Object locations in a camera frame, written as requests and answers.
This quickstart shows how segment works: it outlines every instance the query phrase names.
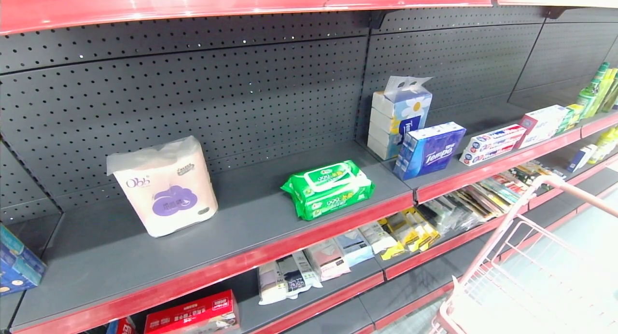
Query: product label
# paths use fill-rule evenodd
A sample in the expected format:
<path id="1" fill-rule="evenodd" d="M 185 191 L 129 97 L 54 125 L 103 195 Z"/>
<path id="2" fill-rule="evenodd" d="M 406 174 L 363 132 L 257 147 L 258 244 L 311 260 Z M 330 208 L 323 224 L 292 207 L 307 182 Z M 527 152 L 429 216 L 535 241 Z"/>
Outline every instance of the product label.
<path id="1" fill-rule="evenodd" d="M 455 143 L 451 143 L 450 145 L 446 145 L 446 147 L 440 152 L 428 154 L 425 160 L 425 165 L 431 165 L 442 158 L 448 158 L 453 153 L 454 147 Z"/>
<path id="2" fill-rule="evenodd" d="M 159 216 L 170 216 L 197 204 L 197 195 L 191 189 L 171 186 L 167 191 L 154 195 L 153 212 Z"/>
<path id="3" fill-rule="evenodd" d="M 421 116 L 415 116 L 412 118 L 404 119 L 399 123 L 399 136 L 397 138 L 397 145 L 404 143 L 404 136 L 413 130 L 418 130 L 421 123 Z"/>

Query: wire basket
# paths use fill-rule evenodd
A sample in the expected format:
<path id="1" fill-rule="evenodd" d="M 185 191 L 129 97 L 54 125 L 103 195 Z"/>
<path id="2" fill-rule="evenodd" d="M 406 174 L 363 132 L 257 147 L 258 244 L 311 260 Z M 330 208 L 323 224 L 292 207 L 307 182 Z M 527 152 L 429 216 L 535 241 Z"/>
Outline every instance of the wire basket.
<path id="1" fill-rule="evenodd" d="M 517 214 L 543 183 L 618 217 L 593 195 L 552 176 L 539 177 L 463 277 L 453 279 L 454 290 L 432 321 L 433 334 L 618 333 L 615 270 Z"/>

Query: perforated metal panel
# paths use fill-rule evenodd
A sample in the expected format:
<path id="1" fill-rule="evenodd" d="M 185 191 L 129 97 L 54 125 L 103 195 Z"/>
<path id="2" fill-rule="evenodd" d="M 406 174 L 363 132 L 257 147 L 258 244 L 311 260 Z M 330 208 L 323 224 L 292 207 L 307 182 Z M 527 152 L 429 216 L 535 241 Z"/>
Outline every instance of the perforated metal panel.
<path id="1" fill-rule="evenodd" d="M 618 23 L 545 24 L 516 90 L 596 72 L 618 35 Z"/>
<path id="2" fill-rule="evenodd" d="M 367 135 L 371 94 L 383 90 L 391 75 L 435 77 L 426 84 L 433 93 L 432 110 L 510 93 L 540 28 L 489 26 L 371 36 L 357 137 Z"/>
<path id="3" fill-rule="evenodd" d="M 388 13 L 382 27 L 372 33 L 534 24 L 544 19 L 543 8 L 538 6 L 411 8 Z"/>
<path id="4" fill-rule="evenodd" d="M 0 142 L 0 220 L 9 224 L 54 213 L 55 205 Z"/>
<path id="5" fill-rule="evenodd" d="M 567 9 L 558 19 L 547 19 L 548 23 L 569 22 L 618 22 L 618 9 L 613 8 L 576 8 Z"/>
<path id="6" fill-rule="evenodd" d="M 353 37 L 6 75 L 2 130 L 55 197 L 115 182 L 107 154 L 188 135 L 211 171 L 241 167 L 351 138 L 365 47 Z"/>
<path id="7" fill-rule="evenodd" d="M 144 20 L 0 37 L 0 70 L 366 35 L 368 12 Z"/>

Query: wet wipes pack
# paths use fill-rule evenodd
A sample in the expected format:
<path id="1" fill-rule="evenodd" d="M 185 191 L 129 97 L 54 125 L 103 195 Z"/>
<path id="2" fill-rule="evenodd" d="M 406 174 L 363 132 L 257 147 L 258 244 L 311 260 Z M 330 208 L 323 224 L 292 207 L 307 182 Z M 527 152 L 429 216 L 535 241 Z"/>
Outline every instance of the wet wipes pack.
<path id="1" fill-rule="evenodd" d="M 433 96 L 423 87 L 429 79 L 391 76 L 383 92 L 373 93 L 367 146 L 383 160 L 399 154 L 407 132 L 424 128 Z"/>
<path id="2" fill-rule="evenodd" d="M 445 169 L 465 134 L 465 127 L 448 122 L 410 131 L 393 172 L 401 180 Z"/>
<path id="3" fill-rule="evenodd" d="M 352 161 L 296 173 L 281 187 L 292 196 L 296 214 L 313 220 L 373 194 L 374 184 Z"/>

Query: blue box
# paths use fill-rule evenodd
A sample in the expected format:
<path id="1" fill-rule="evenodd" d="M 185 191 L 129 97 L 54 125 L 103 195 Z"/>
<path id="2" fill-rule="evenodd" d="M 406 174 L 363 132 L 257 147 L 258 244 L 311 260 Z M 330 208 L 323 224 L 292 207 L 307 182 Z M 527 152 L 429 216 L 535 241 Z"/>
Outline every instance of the blue box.
<path id="1" fill-rule="evenodd" d="M 409 180 L 445 169 L 464 135 L 465 127 L 454 122 L 408 132 L 393 172 Z"/>
<path id="2" fill-rule="evenodd" d="M 0 296 L 35 288 L 45 264 L 0 224 Z"/>

